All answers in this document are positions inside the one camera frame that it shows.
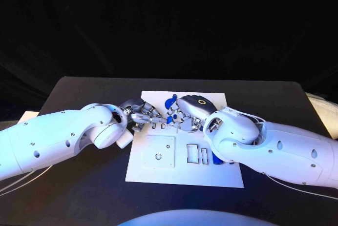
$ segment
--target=table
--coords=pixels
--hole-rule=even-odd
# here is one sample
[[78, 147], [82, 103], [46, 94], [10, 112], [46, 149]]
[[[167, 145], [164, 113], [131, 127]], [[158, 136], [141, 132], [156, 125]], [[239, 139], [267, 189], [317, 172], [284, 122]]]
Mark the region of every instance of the table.
[[[294, 82], [63, 77], [40, 115], [78, 110], [95, 102], [118, 105], [140, 97], [143, 90], [225, 93], [228, 106], [236, 110], [329, 136]], [[114, 144], [96, 149], [89, 145], [56, 164], [36, 181], [1, 197], [0, 223], [115, 225], [153, 212], [206, 209], [278, 225], [338, 225], [335, 200], [286, 188], [242, 164], [244, 189], [124, 182], [130, 147], [119, 149]], [[287, 185], [338, 197], [336, 189]]]

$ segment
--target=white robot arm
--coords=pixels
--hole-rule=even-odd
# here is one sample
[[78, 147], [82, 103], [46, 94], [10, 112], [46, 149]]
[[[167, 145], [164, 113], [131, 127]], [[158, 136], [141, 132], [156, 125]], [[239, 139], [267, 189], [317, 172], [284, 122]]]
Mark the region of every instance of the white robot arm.
[[59, 163], [89, 144], [101, 149], [115, 142], [124, 148], [132, 140], [125, 129], [132, 115], [145, 113], [134, 119], [140, 124], [163, 119], [141, 99], [122, 105], [93, 103], [80, 110], [41, 115], [0, 131], [0, 180]]
[[229, 107], [216, 111], [210, 104], [200, 96], [184, 96], [169, 113], [174, 108], [192, 118], [190, 132], [202, 126], [203, 139], [222, 161], [239, 162], [294, 184], [338, 188], [338, 141]]

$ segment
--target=blue part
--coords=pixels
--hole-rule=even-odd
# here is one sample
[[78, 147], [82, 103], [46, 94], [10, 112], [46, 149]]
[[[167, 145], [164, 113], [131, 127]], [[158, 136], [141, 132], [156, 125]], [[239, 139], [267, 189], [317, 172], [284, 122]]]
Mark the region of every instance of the blue part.
[[173, 122], [171, 116], [167, 117], [167, 124]]
[[215, 165], [221, 165], [223, 164], [223, 161], [215, 156], [215, 154], [212, 153], [212, 161]]
[[176, 99], [177, 99], [177, 95], [173, 94], [171, 98], [169, 98], [169, 99], [166, 100], [166, 102], [164, 102], [164, 107], [166, 107], [167, 110], [169, 110], [169, 108], [170, 108], [170, 105], [174, 103]]

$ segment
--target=white paper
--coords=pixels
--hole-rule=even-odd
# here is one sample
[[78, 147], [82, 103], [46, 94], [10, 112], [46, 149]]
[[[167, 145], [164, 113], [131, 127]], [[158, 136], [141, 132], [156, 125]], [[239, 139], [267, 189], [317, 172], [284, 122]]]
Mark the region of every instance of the white paper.
[[[177, 98], [186, 95], [200, 95], [213, 103], [218, 109], [226, 105], [225, 95], [222, 93], [143, 91], [141, 99], [148, 102], [156, 107], [160, 114], [164, 115], [167, 111], [164, 108], [164, 101], [171, 98], [173, 94], [177, 95]], [[150, 151], [147, 150], [148, 142], [144, 140], [147, 136], [158, 137], [150, 144]], [[174, 137], [173, 168], [166, 165], [166, 167], [157, 165], [158, 163], [156, 163], [153, 146], [158, 145], [160, 149], [167, 143], [167, 140], [160, 139], [160, 136]], [[197, 145], [197, 164], [187, 163], [186, 144]], [[202, 148], [206, 148], [208, 151], [208, 164], [202, 164]], [[144, 164], [144, 159], [153, 162], [151, 165]], [[145, 124], [143, 131], [134, 132], [125, 181], [244, 188], [239, 164], [213, 164], [212, 152], [208, 142], [203, 140], [202, 132], [186, 133], [167, 125], [164, 125], [164, 129], [161, 129], [160, 123], [156, 124], [154, 129]]]

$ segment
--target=black curtain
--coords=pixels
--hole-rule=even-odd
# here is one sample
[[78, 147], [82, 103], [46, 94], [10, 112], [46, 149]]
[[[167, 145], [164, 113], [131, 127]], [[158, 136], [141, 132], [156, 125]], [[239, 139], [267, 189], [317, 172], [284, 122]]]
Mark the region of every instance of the black curtain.
[[333, 0], [0, 0], [0, 100], [62, 76], [296, 81], [338, 101]]

